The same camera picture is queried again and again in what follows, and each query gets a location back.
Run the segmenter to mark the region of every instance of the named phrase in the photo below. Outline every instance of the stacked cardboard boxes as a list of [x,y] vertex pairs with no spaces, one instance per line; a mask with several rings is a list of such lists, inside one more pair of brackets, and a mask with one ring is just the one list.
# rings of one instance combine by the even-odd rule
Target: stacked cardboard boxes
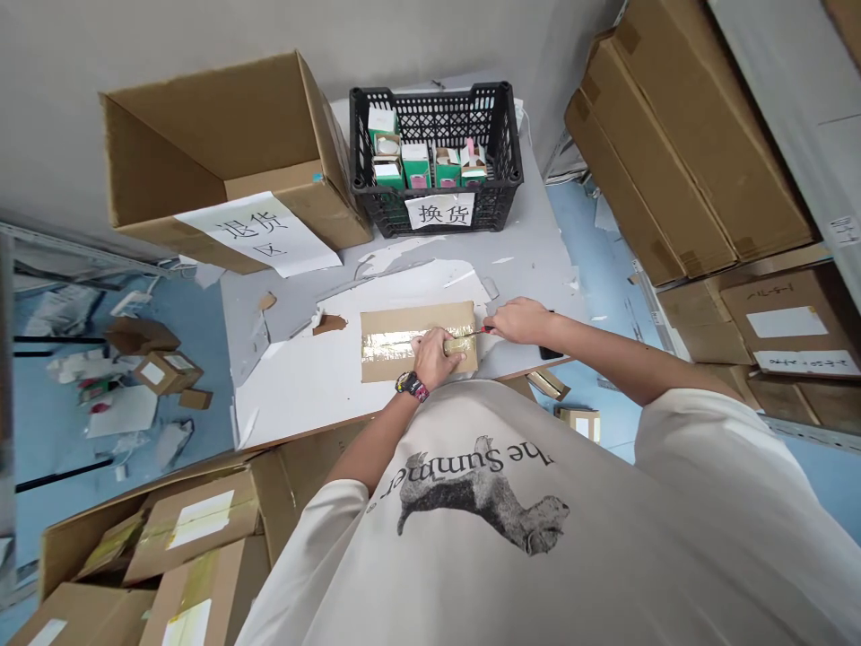
[[11,643],[233,644],[361,427],[213,458],[46,529],[41,607]]
[[566,124],[653,284],[813,241],[702,3],[633,0]]

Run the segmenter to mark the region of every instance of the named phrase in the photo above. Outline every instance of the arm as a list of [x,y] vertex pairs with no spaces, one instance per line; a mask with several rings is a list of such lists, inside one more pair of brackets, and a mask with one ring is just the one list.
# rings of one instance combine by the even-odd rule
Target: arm
[[[445,355],[443,344],[450,338],[452,335],[444,329],[435,327],[426,336],[413,339],[413,370],[431,392],[466,358],[465,354]],[[419,405],[419,400],[409,393],[397,393],[392,397],[347,447],[326,478],[326,484],[334,480],[358,480],[368,487],[368,494],[372,495]]]
[[646,406],[673,388],[696,388],[743,401],[727,384],[695,365],[624,336],[554,314],[541,303],[516,298],[484,325],[520,344],[565,353],[604,375],[637,404]]

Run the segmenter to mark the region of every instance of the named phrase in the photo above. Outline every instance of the green product box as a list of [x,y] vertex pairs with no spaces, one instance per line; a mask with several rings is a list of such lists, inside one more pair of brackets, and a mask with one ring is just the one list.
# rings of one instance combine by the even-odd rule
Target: green product box
[[404,175],[409,188],[431,187],[431,164],[428,161],[428,145],[403,144],[401,159],[404,161]]
[[454,148],[437,148],[433,163],[437,188],[460,186],[460,158]]

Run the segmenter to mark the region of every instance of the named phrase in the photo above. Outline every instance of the hand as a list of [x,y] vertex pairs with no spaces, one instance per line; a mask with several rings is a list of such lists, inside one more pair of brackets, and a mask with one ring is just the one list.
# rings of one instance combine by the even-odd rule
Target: hand
[[438,388],[466,358],[463,353],[446,356],[443,344],[450,338],[454,337],[442,327],[435,327],[425,336],[417,336],[412,341],[415,354],[413,370],[427,390],[433,391]]
[[547,345],[549,326],[555,317],[540,302],[520,296],[496,310],[484,325],[494,326],[491,334],[512,343]]

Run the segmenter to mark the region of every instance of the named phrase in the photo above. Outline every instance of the black plastic crate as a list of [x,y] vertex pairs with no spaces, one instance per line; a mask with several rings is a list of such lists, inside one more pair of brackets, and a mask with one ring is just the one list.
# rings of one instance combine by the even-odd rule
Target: black plastic crate
[[[393,109],[403,144],[429,142],[432,147],[460,150],[472,137],[484,146],[487,181],[479,187],[407,188],[377,186],[373,145],[368,132],[371,106]],[[477,83],[469,92],[394,94],[388,88],[353,88],[350,92],[351,190],[361,208],[386,238],[467,231],[502,231],[514,194],[523,183],[517,117],[511,84]],[[436,183],[433,155],[431,185]],[[475,193],[472,225],[431,224],[416,231],[405,199],[446,193]]]

